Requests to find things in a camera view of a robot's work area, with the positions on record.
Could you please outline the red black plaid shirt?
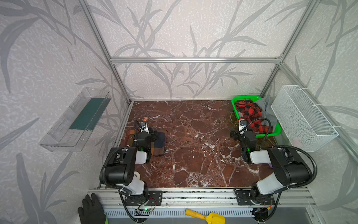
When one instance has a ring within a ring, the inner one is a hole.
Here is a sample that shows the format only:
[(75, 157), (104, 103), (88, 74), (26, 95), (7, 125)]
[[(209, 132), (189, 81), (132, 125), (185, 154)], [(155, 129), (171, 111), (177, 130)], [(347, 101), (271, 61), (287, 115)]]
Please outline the red black plaid shirt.
[[(261, 107), (252, 100), (239, 100), (234, 103), (238, 112), (239, 118), (244, 119), (247, 123), (251, 123), (253, 120), (263, 118), (263, 111)], [(269, 126), (268, 122), (264, 119), (255, 121), (248, 127), (248, 130), (255, 132), (256, 134), (266, 134), (273, 131), (272, 125)]]

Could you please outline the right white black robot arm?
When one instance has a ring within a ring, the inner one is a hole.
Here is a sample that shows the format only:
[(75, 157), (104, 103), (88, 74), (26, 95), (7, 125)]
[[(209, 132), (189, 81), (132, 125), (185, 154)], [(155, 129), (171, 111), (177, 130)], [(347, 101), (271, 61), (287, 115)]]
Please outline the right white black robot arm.
[(239, 205), (274, 205), (274, 195), (312, 183), (318, 166), (312, 156), (294, 146), (273, 146), (256, 149), (257, 138), (252, 131), (231, 131), (230, 137), (240, 142), (243, 160), (249, 164), (269, 164), (273, 173), (253, 183), (250, 190), (235, 189)]

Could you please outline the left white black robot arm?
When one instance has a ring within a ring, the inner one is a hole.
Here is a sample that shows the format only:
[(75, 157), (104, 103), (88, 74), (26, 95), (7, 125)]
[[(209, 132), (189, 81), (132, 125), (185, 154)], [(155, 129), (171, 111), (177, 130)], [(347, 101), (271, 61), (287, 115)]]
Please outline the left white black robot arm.
[(149, 128), (134, 134), (133, 146), (113, 147), (100, 171), (101, 184), (118, 189), (119, 194), (131, 199), (146, 201), (149, 198), (147, 184), (135, 175), (137, 164), (150, 162), (152, 144), (158, 132)]

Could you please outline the grey long sleeve shirt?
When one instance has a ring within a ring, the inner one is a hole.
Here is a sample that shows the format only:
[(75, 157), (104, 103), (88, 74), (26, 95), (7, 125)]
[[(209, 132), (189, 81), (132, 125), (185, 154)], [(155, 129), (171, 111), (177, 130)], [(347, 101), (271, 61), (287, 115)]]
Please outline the grey long sleeve shirt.
[(277, 124), (277, 117), (271, 108), (271, 105), (273, 103), (272, 97), (266, 96), (262, 99), (255, 101), (255, 103), (261, 108), (262, 117), (269, 119), (271, 125), (273, 126), (273, 128), (275, 128)]

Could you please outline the folded brown plaid shirt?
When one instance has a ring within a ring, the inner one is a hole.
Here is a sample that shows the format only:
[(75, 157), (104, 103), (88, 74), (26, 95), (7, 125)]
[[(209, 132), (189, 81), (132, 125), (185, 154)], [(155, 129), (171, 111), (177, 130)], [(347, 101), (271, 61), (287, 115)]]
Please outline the folded brown plaid shirt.
[[(155, 142), (151, 143), (152, 156), (163, 156), (166, 153), (166, 137), (167, 137), (166, 130), (158, 131), (158, 139)], [(134, 130), (131, 130), (125, 138), (125, 145), (132, 146), (133, 139), (134, 139)]]

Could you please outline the white tape roll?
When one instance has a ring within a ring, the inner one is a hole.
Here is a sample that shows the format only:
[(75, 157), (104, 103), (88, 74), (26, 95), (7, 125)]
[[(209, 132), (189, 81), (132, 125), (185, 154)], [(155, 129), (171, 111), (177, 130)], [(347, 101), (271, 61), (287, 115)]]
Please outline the white tape roll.
[(140, 178), (141, 178), (140, 173), (135, 171), (133, 179), (136, 180), (136, 181), (140, 181)]

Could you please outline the yellow toy shovel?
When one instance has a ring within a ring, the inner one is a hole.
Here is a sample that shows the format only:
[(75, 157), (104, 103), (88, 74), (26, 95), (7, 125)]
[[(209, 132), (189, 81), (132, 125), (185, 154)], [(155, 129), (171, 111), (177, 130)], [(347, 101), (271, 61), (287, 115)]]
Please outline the yellow toy shovel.
[(216, 213), (210, 213), (208, 216), (204, 216), (190, 209), (186, 209), (185, 214), (193, 218), (205, 220), (208, 224), (225, 224), (225, 218)]

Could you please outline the black glove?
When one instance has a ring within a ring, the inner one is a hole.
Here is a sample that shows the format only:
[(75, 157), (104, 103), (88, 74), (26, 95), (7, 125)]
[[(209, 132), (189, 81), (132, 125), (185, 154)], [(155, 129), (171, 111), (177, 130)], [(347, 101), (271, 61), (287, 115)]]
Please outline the black glove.
[(95, 193), (86, 195), (78, 208), (81, 224), (108, 224), (104, 209)]

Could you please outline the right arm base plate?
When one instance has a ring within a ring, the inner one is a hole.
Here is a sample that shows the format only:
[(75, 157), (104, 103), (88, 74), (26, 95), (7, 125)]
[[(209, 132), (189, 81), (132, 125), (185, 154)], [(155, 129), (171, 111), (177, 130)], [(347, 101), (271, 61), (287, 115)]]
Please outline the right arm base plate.
[(252, 190), (235, 189), (238, 205), (270, 207), (276, 204), (273, 195), (256, 194)]

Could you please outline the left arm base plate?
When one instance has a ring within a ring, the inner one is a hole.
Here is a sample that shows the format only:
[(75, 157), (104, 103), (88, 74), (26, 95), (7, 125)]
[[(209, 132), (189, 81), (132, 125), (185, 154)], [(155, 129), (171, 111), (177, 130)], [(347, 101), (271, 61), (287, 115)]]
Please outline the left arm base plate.
[(125, 197), (125, 204), (127, 206), (161, 206), (163, 199), (163, 191), (161, 190), (149, 190), (142, 195)]

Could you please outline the aluminium front rail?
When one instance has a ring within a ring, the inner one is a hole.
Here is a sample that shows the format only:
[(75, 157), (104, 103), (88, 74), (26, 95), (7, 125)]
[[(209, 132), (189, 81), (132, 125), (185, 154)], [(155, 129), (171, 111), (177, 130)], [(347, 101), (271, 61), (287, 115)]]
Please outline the aluminium front rail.
[[(235, 188), (158, 188), (163, 191), (161, 206), (156, 208), (236, 208), (263, 207), (238, 205)], [(317, 207), (307, 188), (283, 192), (277, 204), (281, 207)]]

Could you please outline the clear plastic wall tray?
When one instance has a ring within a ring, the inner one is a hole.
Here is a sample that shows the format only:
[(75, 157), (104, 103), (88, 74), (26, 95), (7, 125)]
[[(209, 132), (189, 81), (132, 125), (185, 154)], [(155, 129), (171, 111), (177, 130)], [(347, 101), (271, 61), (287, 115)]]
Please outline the clear plastic wall tray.
[(50, 152), (80, 152), (111, 101), (108, 90), (85, 87), (39, 145)]

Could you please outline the aluminium frame crossbar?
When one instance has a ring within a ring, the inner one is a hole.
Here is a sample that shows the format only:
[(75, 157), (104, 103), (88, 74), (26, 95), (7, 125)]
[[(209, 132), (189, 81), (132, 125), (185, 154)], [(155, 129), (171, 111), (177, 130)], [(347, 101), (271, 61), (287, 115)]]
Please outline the aluminium frame crossbar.
[(120, 63), (279, 63), (276, 57), (112, 57)]

